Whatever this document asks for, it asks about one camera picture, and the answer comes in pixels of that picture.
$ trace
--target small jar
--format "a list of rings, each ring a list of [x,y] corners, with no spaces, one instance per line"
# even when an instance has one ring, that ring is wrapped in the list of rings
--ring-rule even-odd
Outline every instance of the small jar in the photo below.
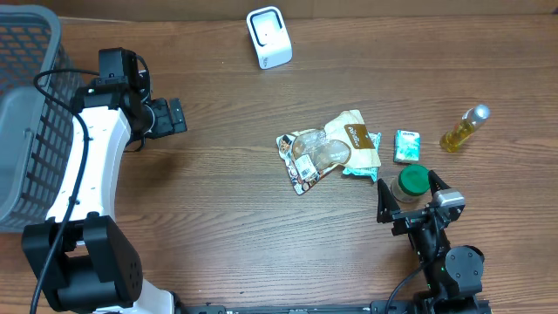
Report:
[[[417,201],[430,188],[428,169],[409,165],[391,182],[391,193],[402,202]]]

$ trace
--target oil bottle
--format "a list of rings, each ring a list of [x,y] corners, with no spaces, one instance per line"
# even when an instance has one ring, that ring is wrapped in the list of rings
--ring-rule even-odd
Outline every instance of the oil bottle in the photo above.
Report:
[[[455,128],[444,134],[439,140],[439,145],[450,153],[457,152],[461,145],[477,131],[490,117],[490,109],[485,105],[478,105],[469,109],[455,125]]]

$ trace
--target wood grain surface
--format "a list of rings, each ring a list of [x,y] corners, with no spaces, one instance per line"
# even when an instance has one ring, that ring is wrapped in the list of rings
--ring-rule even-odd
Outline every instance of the wood grain surface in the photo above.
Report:
[[[359,109],[383,134],[379,176],[397,129],[420,132],[421,163],[466,197],[446,231],[486,256],[494,313],[558,307],[558,19],[386,17],[287,21],[294,57],[257,67],[246,24],[68,24],[77,67],[97,51],[142,55],[155,97],[180,97],[188,132],[148,141],[120,168],[117,222],[145,276],[187,304],[361,304],[386,299],[418,266],[406,236],[376,223],[370,180],[334,170],[306,195],[275,144]],[[468,108],[493,117],[458,154],[439,137]],[[417,206],[428,200],[425,197]],[[20,235],[0,235],[0,312],[25,313],[36,279]],[[399,298],[425,288],[424,278]],[[41,299],[41,312],[48,305]]]
[[[2,0],[11,4],[40,4],[62,17],[121,21],[244,20],[269,5],[285,18],[423,17],[550,14],[558,0]]]

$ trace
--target white device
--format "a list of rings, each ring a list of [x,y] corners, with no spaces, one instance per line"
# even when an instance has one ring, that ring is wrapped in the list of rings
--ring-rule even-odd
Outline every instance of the white device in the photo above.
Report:
[[[287,26],[274,6],[251,11],[246,17],[255,54],[262,69],[286,64],[293,58]]]

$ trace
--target food packaging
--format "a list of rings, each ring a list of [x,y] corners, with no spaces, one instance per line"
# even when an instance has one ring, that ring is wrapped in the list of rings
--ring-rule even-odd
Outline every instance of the food packaging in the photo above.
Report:
[[[382,134],[368,133],[368,136],[372,139],[376,151],[379,153],[380,140],[382,139]],[[345,175],[355,175],[359,177],[371,177],[371,179],[376,182],[378,180],[378,167],[366,167],[366,168],[348,168],[343,169],[343,174]]]
[[[293,188],[299,195],[338,165],[349,168],[381,165],[378,151],[358,110],[342,112],[320,129],[279,136],[276,143]]]

